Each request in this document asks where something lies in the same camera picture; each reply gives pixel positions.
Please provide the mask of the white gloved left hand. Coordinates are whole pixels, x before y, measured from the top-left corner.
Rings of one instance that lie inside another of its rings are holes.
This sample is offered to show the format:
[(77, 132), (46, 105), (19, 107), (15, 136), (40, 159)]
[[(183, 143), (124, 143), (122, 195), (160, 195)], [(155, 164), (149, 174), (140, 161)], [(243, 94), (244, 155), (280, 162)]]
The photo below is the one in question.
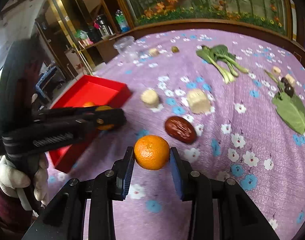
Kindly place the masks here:
[[(40, 154), (39, 168), (34, 175), (34, 198), (41, 202), (42, 207), (49, 203), (48, 198), (48, 167), (45, 153)], [(28, 187), (31, 179), (22, 171), (12, 167), (5, 156), (0, 156), (0, 188), (9, 197), (19, 198), (18, 191)]]

